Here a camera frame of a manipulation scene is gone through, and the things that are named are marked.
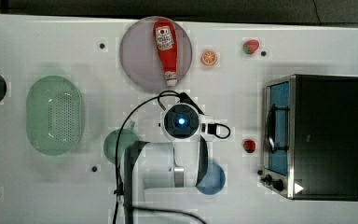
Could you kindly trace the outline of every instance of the oven window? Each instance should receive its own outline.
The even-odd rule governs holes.
[[[273,85],[270,87],[270,104],[269,108],[273,105],[277,107],[289,106],[289,82]],[[287,175],[287,151],[284,150],[288,145],[288,111],[277,110],[275,121],[275,147],[279,148],[274,153],[268,154],[268,169],[270,171]]]

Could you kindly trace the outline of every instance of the wire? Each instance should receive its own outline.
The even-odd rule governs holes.
[[[133,209],[140,210],[140,211],[146,211],[146,212],[162,212],[162,213],[173,213],[173,214],[182,214],[188,217],[193,217],[197,219],[198,221],[202,222],[203,224],[207,224],[205,220],[202,218],[188,212],[183,212],[179,210],[172,210],[172,209],[159,209],[159,208],[148,208],[148,207],[141,207],[141,206],[133,206]]]
[[[164,94],[166,92],[173,92],[175,94]],[[118,211],[118,199],[120,197],[120,195],[123,195],[124,190],[123,190],[123,179],[121,178],[121,174],[120,174],[120,166],[118,164],[118,145],[119,145],[119,141],[120,141],[120,136],[121,133],[123,132],[124,126],[126,125],[127,121],[130,119],[130,117],[132,116],[133,113],[135,113],[141,106],[149,103],[150,101],[156,100],[161,97],[167,97],[167,96],[176,96],[179,97],[179,93],[176,91],[163,91],[161,92],[158,96],[152,97],[146,101],[144,101],[143,103],[141,103],[140,105],[136,106],[131,112],[130,114],[124,119],[124,122],[122,123],[120,130],[118,131],[117,134],[117,141],[116,141],[116,157],[115,157],[115,172],[116,172],[116,190],[115,190],[115,194],[117,195],[117,199],[116,199],[116,207],[115,207],[115,214],[113,217],[113,223],[115,224],[117,221],[117,211]]]
[[[312,3],[313,3],[313,6],[315,7],[315,13],[316,13],[316,17],[318,18],[318,24],[319,24],[319,26],[321,26],[322,25],[321,18],[319,18],[318,8],[316,7],[315,0],[312,0]]]
[[[221,123],[215,123],[216,126],[221,126],[221,127],[225,127],[227,130],[228,130],[228,134],[226,136],[220,136],[220,135],[217,135],[215,134],[214,136],[216,136],[217,138],[220,138],[220,139],[226,139],[228,138],[230,135],[231,135],[231,130],[228,128],[227,125],[224,125],[224,124],[221,124]]]
[[[163,93],[165,93],[165,92],[175,93],[175,94],[179,97],[179,93],[176,92],[176,91],[162,91],[162,92],[158,95],[158,99],[157,99],[158,104],[159,104],[159,106],[161,107],[162,110],[166,110],[166,108],[165,108],[165,106],[161,103],[161,101],[159,100],[159,98],[160,98],[160,97],[163,95]]]

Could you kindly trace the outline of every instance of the black oven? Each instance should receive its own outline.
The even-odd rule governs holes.
[[[267,83],[263,185],[294,200],[358,201],[358,77]]]

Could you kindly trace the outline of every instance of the green bowl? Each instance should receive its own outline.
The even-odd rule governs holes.
[[[80,91],[59,76],[36,81],[27,96],[27,136],[39,152],[56,156],[76,147],[84,130]]]
[[[103,153],[105,157],[116,164],[116,143],[119,129],[112,131],[109,135],[107,135],[104,143],[103,143]],[[118,163],[121,161],[121,157],[125,151],[125,149],[130,146],[132,143],[138,141],[138,136],[131,130],[123,129],[120,135],[120,142],[118,143],[118,153],[117,160]]]

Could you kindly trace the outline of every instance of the small red object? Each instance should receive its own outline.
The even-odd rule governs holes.
[[[153,35],[156,40],[156,47],[159,60],[164,70],[164,76],[168,86],[175,86],[177,41],[173,24],[168,20],[156,21],[153,27]]]
[[[257,40],[255,39],[248,40],[243,44],[243,52],[245,52],[246,54],[253,54],[257,51],[259,46],[260,43],[258,43]]]
[[[248,152],[248,153],[252,153],[255,151],[255,141],[253,140],[245,140],[243,142],[243,147],[245,148],[245,150]]]

